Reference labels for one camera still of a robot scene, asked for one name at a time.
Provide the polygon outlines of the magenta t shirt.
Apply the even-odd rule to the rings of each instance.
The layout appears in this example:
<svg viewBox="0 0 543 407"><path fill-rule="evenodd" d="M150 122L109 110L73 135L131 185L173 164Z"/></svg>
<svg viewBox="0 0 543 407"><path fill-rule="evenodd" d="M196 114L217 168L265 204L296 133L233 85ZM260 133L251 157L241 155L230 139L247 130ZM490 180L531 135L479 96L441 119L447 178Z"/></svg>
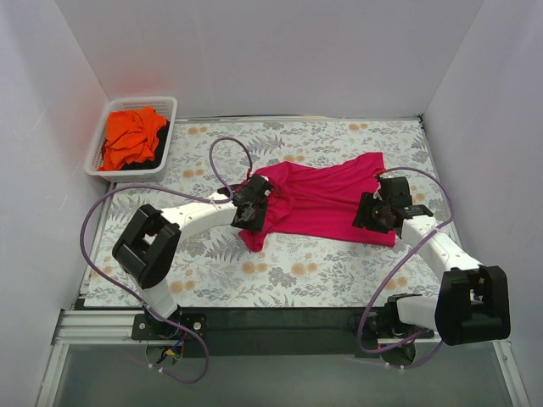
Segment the magenta t shirt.
<svg viewBox="0 0 543 407"><path fill-rule="evenodd" d="M322 169L291 162L260 168L256 173L274 187L264 225L238 235L252 252L260 252L266 236L275 232L393 247L394 233L352 226L361 195L377 191L376 175L383 169L380 152Z"/></svg>

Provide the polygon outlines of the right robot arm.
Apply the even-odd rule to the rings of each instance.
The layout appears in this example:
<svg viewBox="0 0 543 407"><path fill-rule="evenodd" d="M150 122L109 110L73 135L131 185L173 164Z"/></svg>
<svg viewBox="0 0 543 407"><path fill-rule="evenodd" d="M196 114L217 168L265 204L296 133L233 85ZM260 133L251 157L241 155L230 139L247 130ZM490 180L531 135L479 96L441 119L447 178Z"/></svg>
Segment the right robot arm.
<svg viewBox="0 0 543 407"><path fill-rule="evenodd" d="M511 322L505 271L466 254L442 231L426 206L413 203L404 176L380 176L377 181L377 192L362 194L353 225L394 232L421 256L440 286L434 298L395 294L384 307L365 309L361 332L387 332L411 340L415 332L428 330L450 346L508 338Z"/></svg>

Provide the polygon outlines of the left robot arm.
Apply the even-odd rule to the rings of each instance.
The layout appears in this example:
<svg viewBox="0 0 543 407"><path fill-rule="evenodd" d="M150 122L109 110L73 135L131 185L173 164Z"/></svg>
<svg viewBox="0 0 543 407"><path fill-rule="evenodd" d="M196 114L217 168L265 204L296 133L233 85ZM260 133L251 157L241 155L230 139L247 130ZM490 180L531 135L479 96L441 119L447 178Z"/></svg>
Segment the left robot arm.
<svg viewBox="0 0 543 407"><path fill-rule="evenodd" d="M181 327L182 312L166 281L178 244L218 226L262 231L273 190L265 176L254 175L244 184L216 190L203 203L167 209L145 204L136 211L112 254L136 284L147 327L156 335L170 339Z"/></svg>

